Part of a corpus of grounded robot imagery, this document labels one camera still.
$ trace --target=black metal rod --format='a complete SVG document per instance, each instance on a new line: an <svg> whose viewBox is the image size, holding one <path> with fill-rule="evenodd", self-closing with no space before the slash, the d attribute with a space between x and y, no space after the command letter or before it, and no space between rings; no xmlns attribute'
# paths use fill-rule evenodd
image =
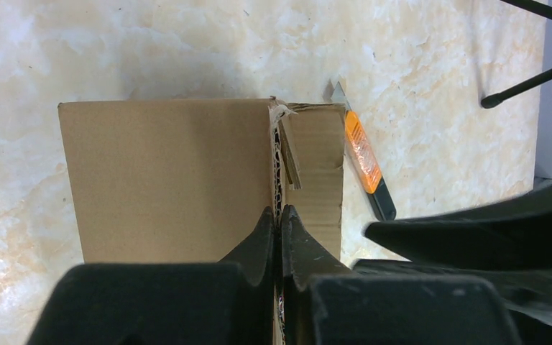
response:
<svg viewBox="0 0 552 345"><path fill-rule="evenodd" d="M500 0L500 1L506 2L507 4L513 5L515 7L519 7L528 12L532 12L534 14L538 14L541 17L545 17L547 19L552 20L551 6L543 5L540 2L533 1L533 0Z"/></svg>
<svg viewBox="0 0 552 345"><path fill-rule="evenodd" d="M512 88L508 88L503 92L495 93L493 95L483 98L481 102L482 107L484 109L494 108L495 106L501 104L502 102L508 100L509 98L515 97L520 93L526 92L531 88L535 88L536 86L539 86L540 84L546 83L550 80L552 80L552 68L550 70L542 72L541 74L535 77L532 77L526 81L523 81L522 83L519 83L516 86L513 86Z"/></svg>

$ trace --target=cardboard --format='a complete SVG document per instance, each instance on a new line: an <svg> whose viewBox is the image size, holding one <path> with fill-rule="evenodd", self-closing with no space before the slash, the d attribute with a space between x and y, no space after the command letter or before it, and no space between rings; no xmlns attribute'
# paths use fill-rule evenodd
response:
<svg viewBox="0 0 552 345"><path fill-rule="evenodd" d="M84 260L210 262L234 248L273 202L269 103L60 104ZM290 115L303 188L283 196L336 257L343 111L322 106Z"/></svg>
<svg viewBox="0 0 552 345"><path fill-rule="evenodd" d="M282 162L285 164L287 173L287 183L290 189L301 189L301 178L299 160L297 158L297 149L295 148L295 135L291 124L291 116L286 116L280 120L278 129L282 134Z"/></svg>

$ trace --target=white marble surface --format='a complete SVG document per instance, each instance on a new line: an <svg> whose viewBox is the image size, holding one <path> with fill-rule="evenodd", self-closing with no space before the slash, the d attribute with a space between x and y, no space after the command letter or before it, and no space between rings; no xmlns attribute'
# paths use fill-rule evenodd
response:
<svg viewBox="0 0 552 345"><path fill-rule="evenodd" d="M498 0L0 0L0 344L82 261L59 102L318 102L341 78L399 217L424 216L531 188L538 90L490 111L479 95L540 71L544 28ZM392 256L344 180L343 261Z"/></svg>

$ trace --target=box flap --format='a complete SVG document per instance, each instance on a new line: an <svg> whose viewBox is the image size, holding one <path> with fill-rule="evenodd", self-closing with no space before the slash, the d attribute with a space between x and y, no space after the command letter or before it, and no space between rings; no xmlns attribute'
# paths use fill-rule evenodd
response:
<svg viewBox="0 0 552 345"><path fill-rule="evenodd" d="M286 190L304 227L333 256L340 257L341 200L344 184L344 114L341 104L289 103L300 190Z"/></svg>
<svg viewBox="0 0 552 345"><path fill-rule="evenodd" d="M86 262L221 259L272 203L268 100L64 103Z"/></svg>
<svg viewBox="0 0 552 345"><path fill-rule="evenodd" d="M289 116L285 116L280 120L278 129L282 136L280 138L282 144L282 162L287 173L287 182L291 189L301 189L295 135L293 135L293 126Z"/></svg>

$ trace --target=black plastic part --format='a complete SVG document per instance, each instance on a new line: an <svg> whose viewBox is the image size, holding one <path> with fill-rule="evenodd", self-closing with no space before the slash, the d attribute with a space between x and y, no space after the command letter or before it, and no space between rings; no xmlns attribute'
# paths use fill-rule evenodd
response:
<svg viewBox="0 0 552 345"><path fill-rule="evenodd" d="M384 178L379 180L375 192L367 196L378 221L392 221L397 217L397 209Z"/></svg>
<svg viewBox="0 0 552 345"><path fill-rule="evenodd" d="M552 187L467 211L370 224L365 236L417 263L552 268Z"/></svg>
<svg viewBox="0 0 552 345"><path fill-rule="evenodd" d="M520 344L493 288L475 277L318 277L310 295L312 344Z"/></svg>
<svg viewBox="0 0 552 345"><path fill-rule="evenodd" d="M281 219L284 278L285 338L291 344L327 344L319 341L308 285L319 275L350 275L352 271L331 255L303 227L295 207L286 205Z"/></svg>
<svg viewBox="0 0 552 345"><path fill-rule="evenodd" d="M504 98L500 95L500 93L495 93L486 98L483 98L481 104L483 109L492 109L501 104L503 101Z"/></svg>
<svg viewBox="0 0 552 345"><path fill-rule="evenodd" d="M213 264L85 264L56 285L28 344L271 344L273 215Z"/></svg>
<svg viewBox="0 0 552 345"><path fill-rule="evenodd" d="M532 12L546 19L552 20L552 6L542 4L536 0L500 0L507 4Z"/></svg>
<svg viewBox="0 0 552 345"><path fill-rule="evenodd" d="M552 270L478 271L393 260L362 259L363 275L474 276L489 281L517 324L524 344L552 344Z"/></svg>

